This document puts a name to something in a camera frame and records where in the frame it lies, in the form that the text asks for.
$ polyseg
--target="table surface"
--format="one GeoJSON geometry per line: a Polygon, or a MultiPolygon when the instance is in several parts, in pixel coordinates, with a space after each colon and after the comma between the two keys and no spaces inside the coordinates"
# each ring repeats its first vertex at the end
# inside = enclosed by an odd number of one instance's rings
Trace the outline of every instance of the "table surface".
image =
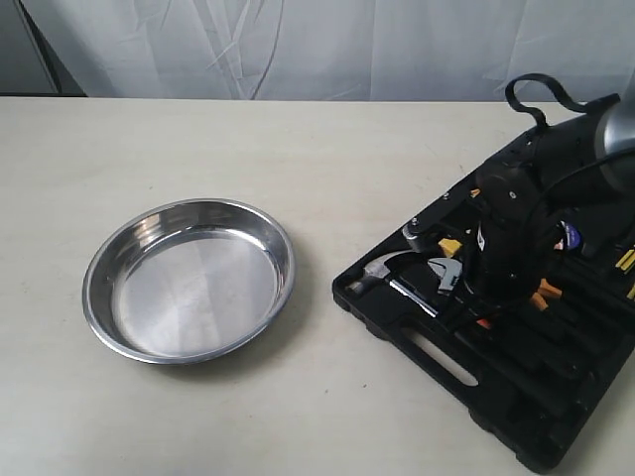
{"type": "MultiPolygon", "coordinates": [[[[531,125],[493,103],[0,99],[0,473],[528,473],[330,282],[531,125]],[[140,364],[92,334],[81,280],[122,223],[189,197],[277,218],[296,288],[232,354],[140,364]]],[[[560,470],[631,473],[634,423],[631,359],[560,470]]]]}

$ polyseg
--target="black plastic case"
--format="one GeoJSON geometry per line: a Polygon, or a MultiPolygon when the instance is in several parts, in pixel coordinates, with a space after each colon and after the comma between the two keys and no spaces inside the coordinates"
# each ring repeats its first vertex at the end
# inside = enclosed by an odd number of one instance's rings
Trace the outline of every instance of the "black plastic case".
{"type": "MultiPolygon", "coordinates": [[[[478,215],[472,180],[473,173],[417,214],[419,228],[473,229],[478,215]]],[[[520,462],[544,473],[560,463],[635,346],[635,306],[626,298],[635,272],[631,277],[614,266],[630,248],[634,215],[631,202],[573,212],[567,222],[580,231],[583,246],[555,251],[554,271],[547,276],[563,290],[562,298],[549,300],[542,312],[528,302],[499,316],[490,329],[471,322],[449,332],[386,282],[360,297],[347,289],[370,260],[409,249],[401,227],[333,281],[333,296],[463,402],[472,419],[520,462]],[[417,335],[478,384],[463,384],[416,343],[417,335]]],[[[412,289],[425,288],[422,266],[407,264],[394,274],[412,289]]]]}

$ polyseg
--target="bowl rim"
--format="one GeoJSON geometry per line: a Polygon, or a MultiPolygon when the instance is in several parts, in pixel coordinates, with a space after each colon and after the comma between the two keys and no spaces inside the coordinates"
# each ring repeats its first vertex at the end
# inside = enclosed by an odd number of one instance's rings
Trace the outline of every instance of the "bowl rim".
{"type": "Polygon", "coordinates": [[[294,284],[296,280],[296,256],[294,253],[293,244],[289,235],[284,230],[284,228],[278,223],[271,215],[265,213],[264,211],[256,208],[247,203],[225,199],[225,198],[189,198],[185,200],[174,201],[165,205],[158,206],[151,210],[148,210],[140,215],[128,220],[124,225],[120,226],[114,233],[112,233],[108,239],[99,247],[95,255],[93,256],[90,264],[88,265],[88,269],[83,277],[82,285],[81,285],[81,302],[83,307],[83,314],[86,318],[86,321],[90,325],[90,328],[95,333],[95,335],[101,340],[103,344],[105,344],[111,350],[121,354],[130,359],[137,360],[139,362],[145,362],[148,364],[163,364],[163,365],[180,365],[180,364],[193,364],[198,362],[204,362],[206,360],[211,360],[216,357],[220,357],[221,355],[227,354],[232,350],[237,349],[238,347],[243,346],[258,334],[260,334],[263,330],[265,330],[271,322],[280,314],[280,311],[285,306],[289,297],[291,296],[291,292],[293,290],[294,284]],[[267,221],[282,237],[285,248],[289,254],[289,274],[283,282],[282,290],[280,297],[274,303],[274,306],[271,308],[266,318],[255,327],[251,332],[242,336],[241,338],[230,342],[229,344],[220,347],[219,349],[215,349],[209,352],[202,352],[195,355],[188,355],[184,357],[163,357],[158,355],[153,355],[149,353],[145,353],[142,351],[135,350],[131,347],[123,345],[121,342],[113,339],[108,333],[104,330],[103,326],[100,324],[97,316],[93,310],[91,299],[90,299],[90,287],[92,285],[92,280],[94,278],[95,268],[97,264],[103,258],[103,254],[108,248],[108,246],[125,230],[135,225],[139,221],[148,218],[149,216],[168,210],[170,208],[174,208],[179,205],[189,204],[189,203],[222,203],[224,205],[235,206],[238,208],[242,208],[244,210],[249,211],[250,213],[254,213],[260,218],[267,221]]]}

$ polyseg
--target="stainless steel bowl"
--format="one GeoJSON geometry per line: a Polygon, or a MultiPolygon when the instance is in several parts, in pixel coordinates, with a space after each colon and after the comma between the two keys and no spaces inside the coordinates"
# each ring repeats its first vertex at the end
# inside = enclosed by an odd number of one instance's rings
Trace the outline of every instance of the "stainless steel bowl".
{"type": "Polygon", "coordinates": [[[229,200],[151,210],[115,232],[84,277],[88,323],[115,352],[154,364],[218,357],[287,301],[296,262],[270,216],[229,200]]]}

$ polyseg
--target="white backdrop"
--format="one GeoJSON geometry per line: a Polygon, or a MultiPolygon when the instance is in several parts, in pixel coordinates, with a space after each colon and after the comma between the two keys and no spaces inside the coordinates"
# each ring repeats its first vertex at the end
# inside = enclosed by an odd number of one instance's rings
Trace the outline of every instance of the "white backdrop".
{"type": "Polygon", "coordinates": [[[632,0],[23,2],[90,96],[500,100],[530,71],[578,100],[635,88],[632,0]]]}

